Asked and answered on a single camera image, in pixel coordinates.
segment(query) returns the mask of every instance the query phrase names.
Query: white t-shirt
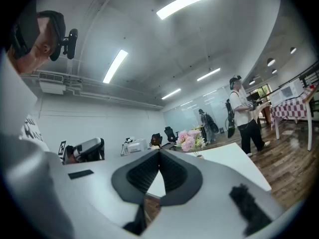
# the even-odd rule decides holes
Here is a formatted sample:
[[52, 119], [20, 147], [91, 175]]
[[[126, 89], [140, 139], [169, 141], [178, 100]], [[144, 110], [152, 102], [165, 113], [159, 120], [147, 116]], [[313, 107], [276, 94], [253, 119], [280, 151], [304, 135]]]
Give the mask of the white t-shirt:
[[13, 68], [4, 50], [0, 50], [0, 132], [38, 144], [50, 151], [35, 119], [30, 115], [37, 97]]
[[[238, 91], [233, 90], [232, 93], [230, 93], [229, 96], [229, 102], [231, 105], [231, 108], [234, 109], [239, 106], [247, 107], [247, 98], [246, 93], [243, 92], [241, 89]], [[235, 114], [235, 123], [237, 126], [244, 125], [250, 122], [253, 118], [251, 118], [249, 111], [234, 111]]]

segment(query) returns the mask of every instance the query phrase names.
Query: white device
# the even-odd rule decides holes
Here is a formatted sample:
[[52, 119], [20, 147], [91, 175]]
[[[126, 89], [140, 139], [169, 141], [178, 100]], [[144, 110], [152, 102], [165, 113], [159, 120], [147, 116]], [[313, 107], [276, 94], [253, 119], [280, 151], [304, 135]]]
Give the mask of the white device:
[[304, 92], [301, 81], [295, 79], [294, 81], [284, 85], [279, 90], [271, 93], [269, 95], [272, 106], [277, 106], [282, 103], [284, 100], [296, 98]]
[[299, 78], [286, 84], [285, 86], [280, 88], [280, 90], [283, 93], [285, 100], [296, 98], [304, 92], [303, 86], [301, 85], [301, 81], [299, 80]]
[[148, 149], [146, 139], [138, 139], [130, 143], [123, 144], [124, 155], [129, 155], [134, 152], [145, 151]]

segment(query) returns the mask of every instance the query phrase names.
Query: white table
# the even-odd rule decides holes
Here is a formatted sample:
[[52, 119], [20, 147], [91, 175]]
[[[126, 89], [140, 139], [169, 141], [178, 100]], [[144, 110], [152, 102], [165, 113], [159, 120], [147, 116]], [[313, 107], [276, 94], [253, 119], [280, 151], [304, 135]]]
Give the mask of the white table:
[[[199, 154], [203, 155], [205, 160], [234, 169], [266, 192], [271, 192], [271, 187], [265, 177], [238, 144], [231, 143], [222, 147], [199, 151]], [[187, 155], [195, 156], [193, 153], [187, 153]], [[159, 198], [165, 195], [164, 181], [160, 172], [158, 172], [147, 193]]]

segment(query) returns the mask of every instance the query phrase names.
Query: glass wall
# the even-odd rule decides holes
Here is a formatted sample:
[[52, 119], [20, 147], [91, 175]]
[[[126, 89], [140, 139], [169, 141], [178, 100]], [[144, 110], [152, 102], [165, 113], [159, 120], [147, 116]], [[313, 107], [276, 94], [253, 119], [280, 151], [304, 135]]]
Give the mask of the glass wall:
[[170, 126], [174, 132], [191, 130], [202, 125], [198, 110], [211, 115], [218, 128], [224, 128], [227, 119], [226, 100], [229, 98], [227, 87], [223, 87], [194, 100], [189, 100], [182, 106], [176, 107], [164, 113], [166, 126]]

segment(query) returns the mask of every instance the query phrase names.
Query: bouquet of flowers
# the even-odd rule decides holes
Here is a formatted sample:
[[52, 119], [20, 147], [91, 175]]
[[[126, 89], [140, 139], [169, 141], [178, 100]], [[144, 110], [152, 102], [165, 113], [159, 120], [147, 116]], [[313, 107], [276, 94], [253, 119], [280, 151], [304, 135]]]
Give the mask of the bouquet of flowers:
[[186, 130], [178, 135], [176, 146], [181, 147], [183, 151], [195, 150], [194, 154], [198, 156], [198, 150], [205, 147], [204, 138], [201, 137], [199, 130]]

